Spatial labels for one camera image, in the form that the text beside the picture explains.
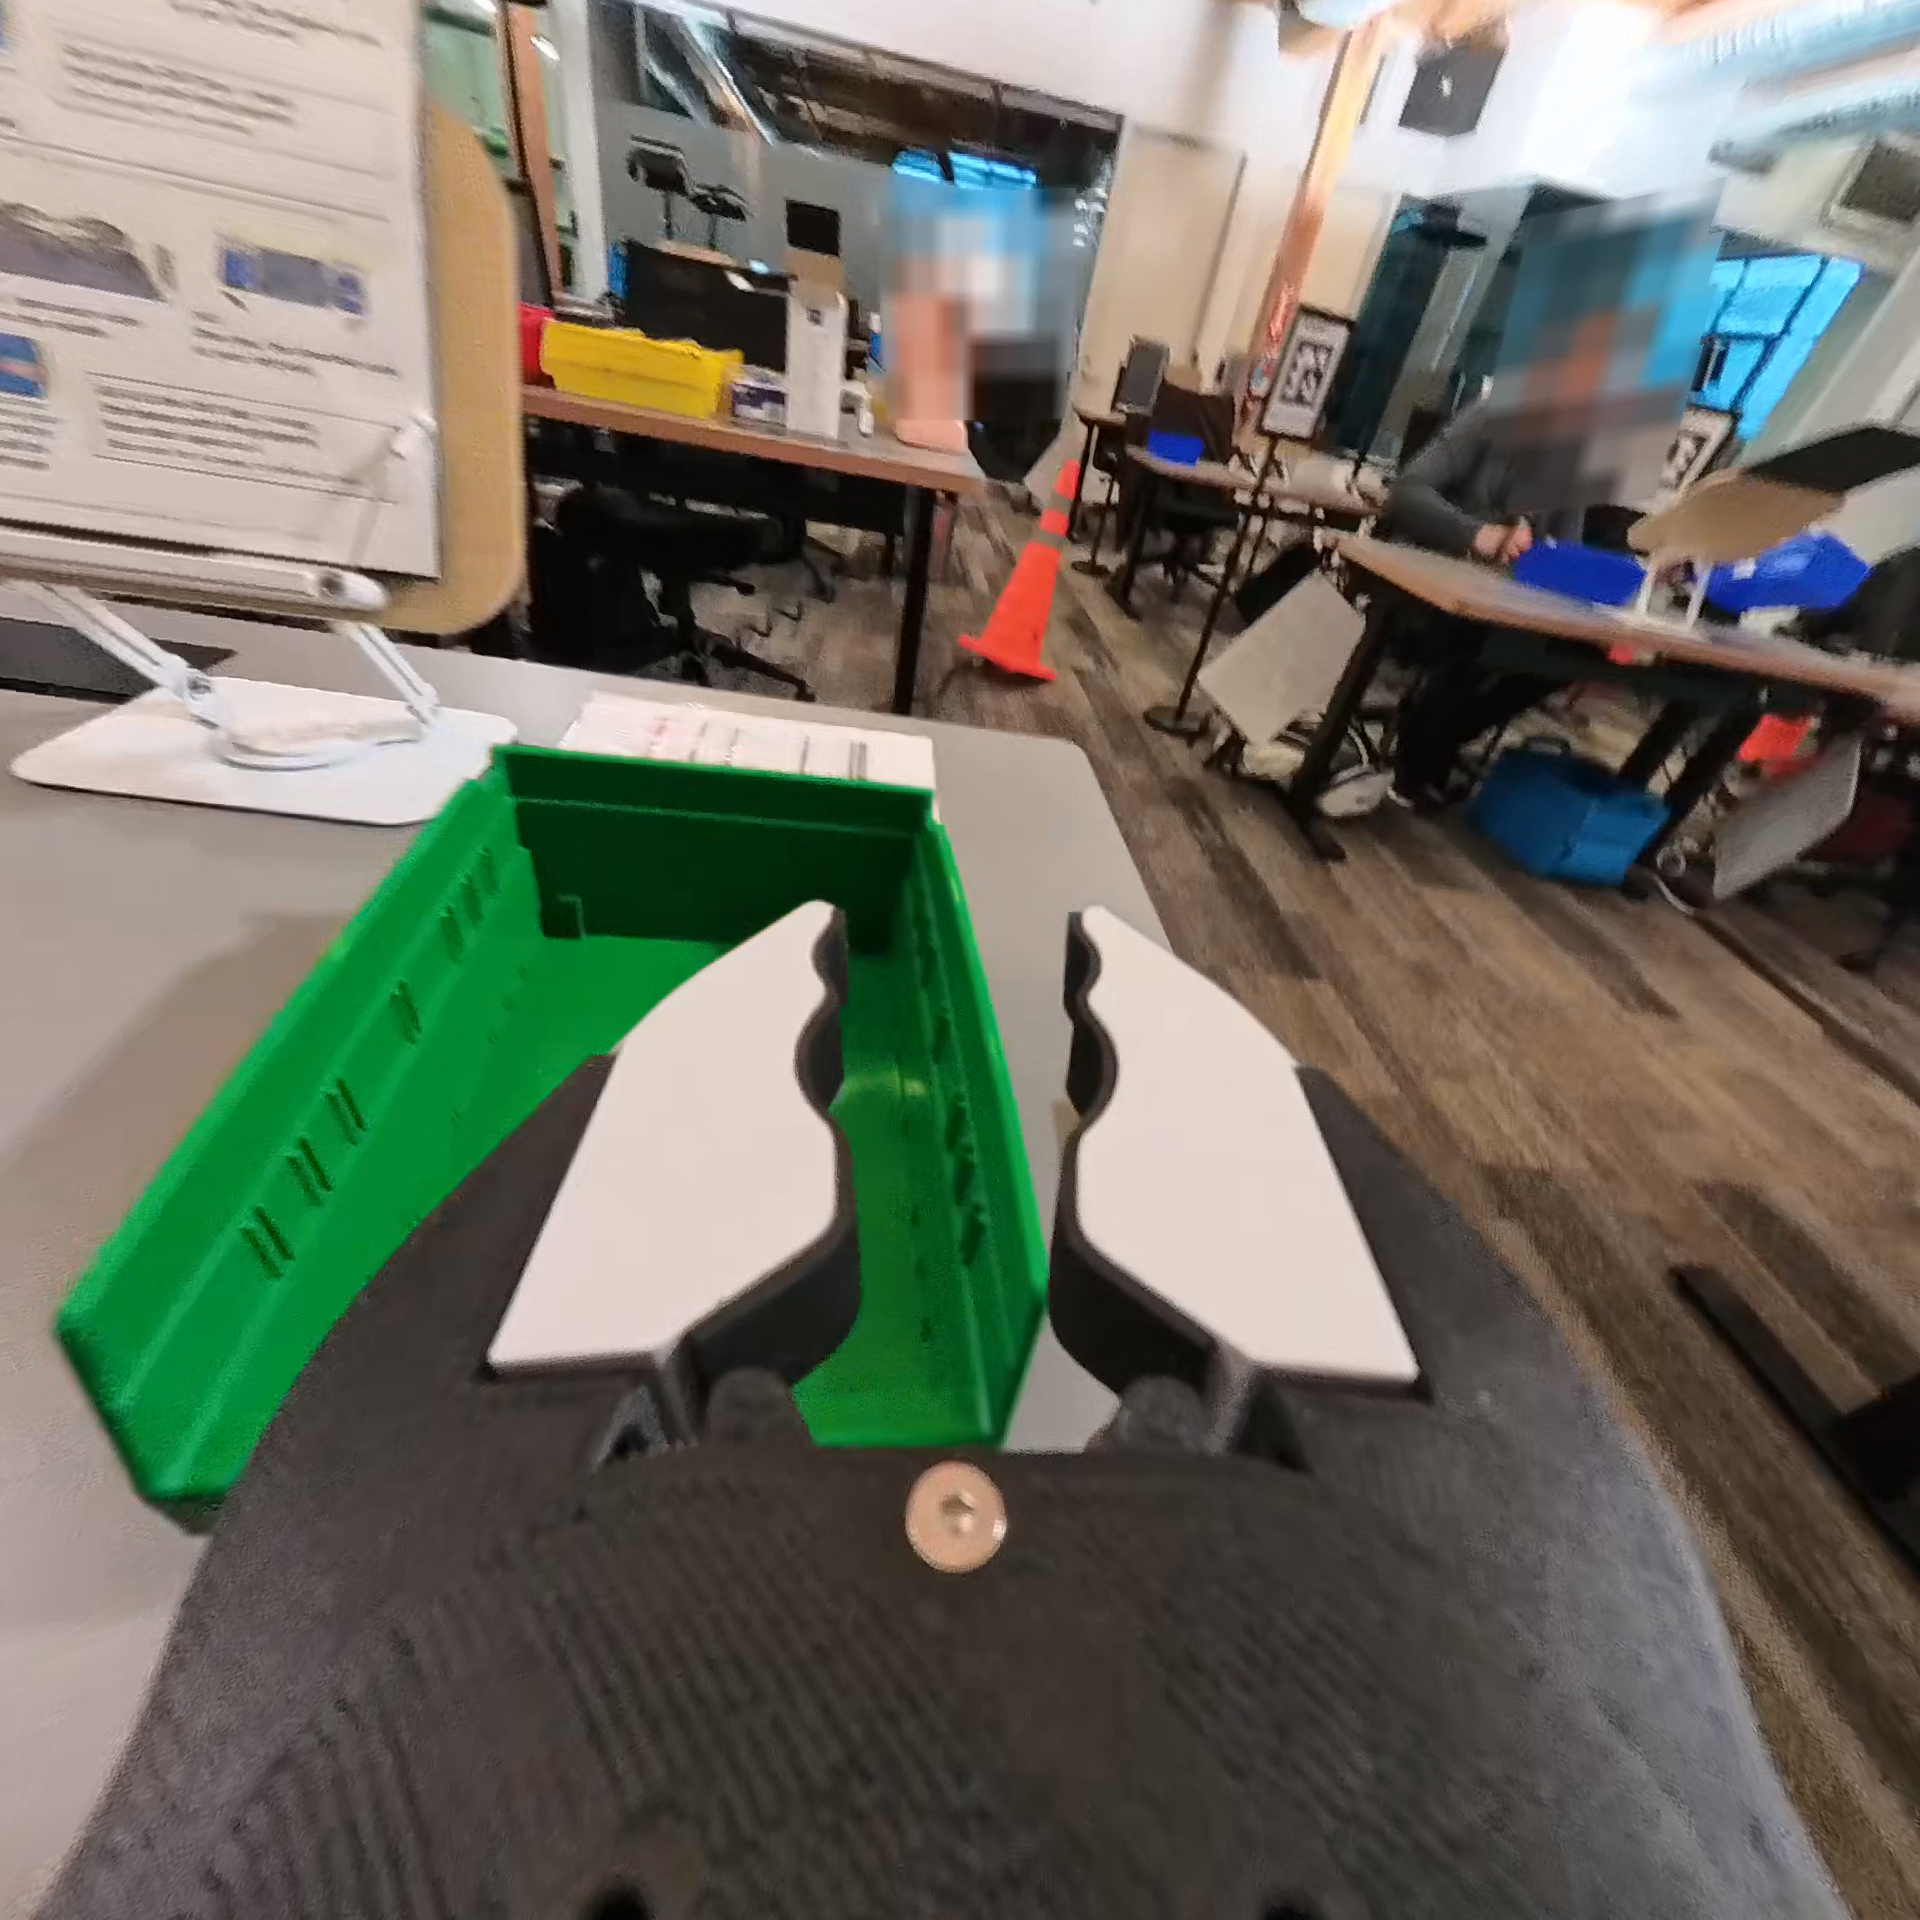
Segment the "wooden post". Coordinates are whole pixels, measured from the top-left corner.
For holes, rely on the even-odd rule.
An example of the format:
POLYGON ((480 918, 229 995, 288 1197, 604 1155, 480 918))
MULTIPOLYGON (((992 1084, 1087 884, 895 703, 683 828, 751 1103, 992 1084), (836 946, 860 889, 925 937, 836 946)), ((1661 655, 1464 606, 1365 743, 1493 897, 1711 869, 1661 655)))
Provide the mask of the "wooden post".
POLYGON ((1254 362, 1251 378, 1259 375, 1265 389, 1273 383, 1287 326, 1304 297, 1304 277, 1312 265, 1312 254, 1316 251, 1316 243, 1320 241, 1328 219, 1328 205, 1337 177, 1350 155, 1365 106, 1375 85, 1375 74, 1381 60, 1385 58, 1385 44, 1388 26, 1381 17, 1340 34, 1334 44, 1328 85, 1312 130, 1312 143, 1293 187, 1292 203, 1287 205, 1287 219, 1271 258, 1259 303, 1259 325, 1252 339, 1254 362))

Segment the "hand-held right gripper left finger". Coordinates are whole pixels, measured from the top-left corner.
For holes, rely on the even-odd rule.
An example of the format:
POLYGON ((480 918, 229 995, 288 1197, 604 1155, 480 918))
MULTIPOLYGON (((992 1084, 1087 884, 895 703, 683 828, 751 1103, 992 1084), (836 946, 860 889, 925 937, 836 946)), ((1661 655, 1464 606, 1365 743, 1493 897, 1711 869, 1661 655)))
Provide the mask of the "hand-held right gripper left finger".
POLYGON ((503 1382, 632 1377, 692 1436, 712 1393, 789 1396, 856 1321, 847 922, 799 902, 609 1049, 487 1347, 503 1382))

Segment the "green plastic bin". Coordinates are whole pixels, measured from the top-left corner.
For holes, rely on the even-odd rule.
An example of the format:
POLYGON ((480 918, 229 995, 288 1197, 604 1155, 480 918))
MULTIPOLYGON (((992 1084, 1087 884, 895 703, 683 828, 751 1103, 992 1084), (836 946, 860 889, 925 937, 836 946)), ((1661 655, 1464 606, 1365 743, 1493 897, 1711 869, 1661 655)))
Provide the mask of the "green plastic bin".
POLYGON ((931 793, 497 750, 427 822, 65 1293, 134 1492, 212 1516, 324 1333, 590 1055, 807 900, 847 926, 861 1308, 799 1382, 840 1447, 996 1445, 1046 1255, 931 793))

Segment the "white standing sign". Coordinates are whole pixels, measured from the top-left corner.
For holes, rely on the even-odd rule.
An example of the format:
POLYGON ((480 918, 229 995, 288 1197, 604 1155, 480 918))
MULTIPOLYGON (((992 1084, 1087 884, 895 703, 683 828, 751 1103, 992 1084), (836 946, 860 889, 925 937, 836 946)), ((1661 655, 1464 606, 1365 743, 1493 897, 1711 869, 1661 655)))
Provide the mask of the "white standing sign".
POLYGON ((847 299, 792 278, 784 303, 784 430, 839 441, 847 362, 847 299))

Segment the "large blue bin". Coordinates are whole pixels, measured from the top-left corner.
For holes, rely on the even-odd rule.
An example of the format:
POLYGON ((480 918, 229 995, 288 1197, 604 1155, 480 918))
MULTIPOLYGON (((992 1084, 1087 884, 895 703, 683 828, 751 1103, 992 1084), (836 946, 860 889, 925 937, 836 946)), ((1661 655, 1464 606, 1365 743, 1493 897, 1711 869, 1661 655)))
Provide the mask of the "large blue bin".
POLYGON ((1591 889, 1620 889, 1668 819, 1661 795, 1548 741, 1501 750, 1464 807, 1521 874, 1591 889))

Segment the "marker sign on stand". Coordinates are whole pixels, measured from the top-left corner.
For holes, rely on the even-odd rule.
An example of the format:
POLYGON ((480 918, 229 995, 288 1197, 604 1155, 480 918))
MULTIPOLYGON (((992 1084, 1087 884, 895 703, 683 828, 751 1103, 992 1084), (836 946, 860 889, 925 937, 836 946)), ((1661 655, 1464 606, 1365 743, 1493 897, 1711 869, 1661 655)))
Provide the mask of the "marker sign on stand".
POLYGON ((1299 307, 1262 399, 1256 430, 1263 437, 1310 444, 1319 435, 1353 331, 1345 315, 1299 307))

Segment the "white leaning board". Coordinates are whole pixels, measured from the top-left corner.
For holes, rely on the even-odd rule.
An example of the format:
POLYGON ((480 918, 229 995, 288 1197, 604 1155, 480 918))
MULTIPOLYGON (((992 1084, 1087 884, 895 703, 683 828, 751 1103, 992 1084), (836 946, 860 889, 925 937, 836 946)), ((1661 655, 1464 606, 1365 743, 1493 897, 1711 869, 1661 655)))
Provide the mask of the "white leaning board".
POLYGON ((1363 613, 1313 569, 1228 639, 1195 686, 1247 747, 1263 747, 1324 713, 1359 637, 1363 613))

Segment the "black office chair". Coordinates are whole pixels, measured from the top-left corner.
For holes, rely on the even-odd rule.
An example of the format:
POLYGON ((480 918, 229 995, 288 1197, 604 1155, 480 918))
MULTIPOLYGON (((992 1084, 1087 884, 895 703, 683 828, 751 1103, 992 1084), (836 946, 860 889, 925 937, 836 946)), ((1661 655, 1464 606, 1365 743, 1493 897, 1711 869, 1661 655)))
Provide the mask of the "black office chair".
POLYGON ((692 591, 709 586, 753 594, 747 572, 781 556, 780 523, 760 515, 574 487, 525 542, 531 658, 704 689, 717 674, 743 674, 813 703, 799 671, 709 630, 692 606, 692 591))

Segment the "orange traffic cone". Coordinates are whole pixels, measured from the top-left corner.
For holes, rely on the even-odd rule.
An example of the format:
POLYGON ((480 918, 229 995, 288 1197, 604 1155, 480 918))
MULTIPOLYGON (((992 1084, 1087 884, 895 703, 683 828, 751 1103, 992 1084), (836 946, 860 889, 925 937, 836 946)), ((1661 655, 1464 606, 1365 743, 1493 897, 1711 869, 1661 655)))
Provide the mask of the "orange traffic cone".
POLYGON ((1037 530, 1016 554, 1012 574, 983 621, 983 630, 957 637, 961 655, 1016 681, 1054 684, 1057 679, 1056 667, 1046 661, 1046 630, 1079 485, 1080 465, 1065 459, 1052 483, 1037 530))

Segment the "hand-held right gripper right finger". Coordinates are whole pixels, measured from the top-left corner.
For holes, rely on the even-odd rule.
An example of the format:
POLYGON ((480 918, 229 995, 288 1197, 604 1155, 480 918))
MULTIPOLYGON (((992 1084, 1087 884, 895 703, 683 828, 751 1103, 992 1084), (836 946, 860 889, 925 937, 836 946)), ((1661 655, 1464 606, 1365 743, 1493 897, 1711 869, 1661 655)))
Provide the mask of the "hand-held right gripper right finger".
POLYGON ((1195 1405, 1208 1445, 1240 1445, 1278 1386, 1421 1393, 1293 1054, 1104 905, 1068 922, 1063 1009, 1063 1351, 1117 1409, 1161 1390, 1195 1405))

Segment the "black stanchion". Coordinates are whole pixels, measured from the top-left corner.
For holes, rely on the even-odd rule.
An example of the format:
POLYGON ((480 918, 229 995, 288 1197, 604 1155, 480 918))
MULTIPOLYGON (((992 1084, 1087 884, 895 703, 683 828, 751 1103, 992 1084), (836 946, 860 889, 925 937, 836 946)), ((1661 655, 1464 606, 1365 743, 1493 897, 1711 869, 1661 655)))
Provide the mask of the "black stanchion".
POLYGON ((1254 556, 1263 537, 1263 526, 1271 518, 1271 513, 1278 502, 1280 483, 1284 483, 1287 477, 1281 453, 1284 444, 1284 437, 1265 437, 1263 441, 1263 458, 1254 469, 1254 479, 1245 490, 1245 502, 1239 507, 1230 551, 1224 561, 1215 566, 1212 602, 1207 603, 1203 628, 1191 649, 1180 695, 1167 703, 1152 703, 1142 708, 1142 721, 1163 737, 1173 737, 1177 741, 1195 741, 1204 730, 1204 721, 1200 718, 1195 703, 1198 679, 1208 658, 1217 621, 1228 611, 1232 591, 1240 578, 1240 566, 1254 556))

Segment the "yellow bin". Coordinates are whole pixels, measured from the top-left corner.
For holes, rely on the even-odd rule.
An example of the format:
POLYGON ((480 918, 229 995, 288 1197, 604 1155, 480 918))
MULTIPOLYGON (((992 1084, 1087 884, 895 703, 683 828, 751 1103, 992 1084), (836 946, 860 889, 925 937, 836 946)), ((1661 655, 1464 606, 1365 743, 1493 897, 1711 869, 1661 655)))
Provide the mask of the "yellow bin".
POLYGON ((737 349, 571 319, 543 325, 539 364, 556 393, 691 420, 716 418, 744 367, 737 349))

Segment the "white paper sheet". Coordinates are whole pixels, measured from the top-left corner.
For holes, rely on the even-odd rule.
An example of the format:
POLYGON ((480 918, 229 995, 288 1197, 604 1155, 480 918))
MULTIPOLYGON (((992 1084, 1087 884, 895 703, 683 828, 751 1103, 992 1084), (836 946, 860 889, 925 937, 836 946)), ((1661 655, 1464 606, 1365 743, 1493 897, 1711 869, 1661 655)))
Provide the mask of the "white paper sheet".
POLYGON ((663 703, 615 692, 595 692, 585 702, 563 733, 560 750, 732 773, 897 786, 928 795, 937 790, 937 763, 924 737, 710 703, 663 703))

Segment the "black desk mat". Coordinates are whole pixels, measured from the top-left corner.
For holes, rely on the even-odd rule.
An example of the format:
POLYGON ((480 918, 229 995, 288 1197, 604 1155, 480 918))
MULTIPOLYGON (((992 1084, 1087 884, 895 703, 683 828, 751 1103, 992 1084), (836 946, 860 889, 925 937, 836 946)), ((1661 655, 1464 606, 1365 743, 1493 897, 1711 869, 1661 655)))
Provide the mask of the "black desk mat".
POLYGON ((153 684, 65 625, 1 615, 1 691, 126 703, 153 684))

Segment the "printed instruction sheet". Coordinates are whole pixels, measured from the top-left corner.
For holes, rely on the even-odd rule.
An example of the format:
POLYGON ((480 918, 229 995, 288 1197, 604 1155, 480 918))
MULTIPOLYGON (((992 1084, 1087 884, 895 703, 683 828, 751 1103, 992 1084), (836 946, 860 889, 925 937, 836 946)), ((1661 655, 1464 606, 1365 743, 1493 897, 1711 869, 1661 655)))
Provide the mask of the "printed instruction sheet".
POLYGON ((4 518, 437 578, 417 4, 1 31, 4 518))

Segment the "mannequin head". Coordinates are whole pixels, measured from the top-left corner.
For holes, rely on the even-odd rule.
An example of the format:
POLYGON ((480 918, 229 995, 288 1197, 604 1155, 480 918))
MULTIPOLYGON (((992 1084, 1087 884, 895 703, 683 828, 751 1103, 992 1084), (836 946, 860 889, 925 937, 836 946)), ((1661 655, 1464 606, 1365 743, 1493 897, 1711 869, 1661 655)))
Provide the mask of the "mannequin head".
POLYGON ((900 444, 968 451, 971 347, 956 294, 903 293, 886 318, 886 399, 900 444))

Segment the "black monitor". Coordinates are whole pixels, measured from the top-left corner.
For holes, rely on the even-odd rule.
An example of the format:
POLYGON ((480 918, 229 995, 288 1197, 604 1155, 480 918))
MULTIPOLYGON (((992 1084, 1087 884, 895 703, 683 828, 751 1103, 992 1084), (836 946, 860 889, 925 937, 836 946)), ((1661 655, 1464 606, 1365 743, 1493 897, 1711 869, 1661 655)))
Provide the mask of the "black monitor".
POLYGON ((616 257, 622 326, 664 343, 737 353, 744 367, 784 372, 789 277, 635 241, 622 243, 616 257))

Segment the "white stand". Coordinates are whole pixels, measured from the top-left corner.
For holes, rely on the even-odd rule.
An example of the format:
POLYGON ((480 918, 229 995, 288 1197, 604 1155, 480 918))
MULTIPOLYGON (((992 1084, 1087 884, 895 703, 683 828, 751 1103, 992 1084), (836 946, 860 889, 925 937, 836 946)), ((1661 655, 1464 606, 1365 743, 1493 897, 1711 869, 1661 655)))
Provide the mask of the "white stand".
POLYGON ((389 695, 212 674, 116 613, 99 591, 16 566, 7 582, 149 691, 12 761, 25 783, 316 822, 427 822, 518 739, 515 721, 446 706, 377 625, 371 586, 326 582, 326 630, 348 639, 389 695))

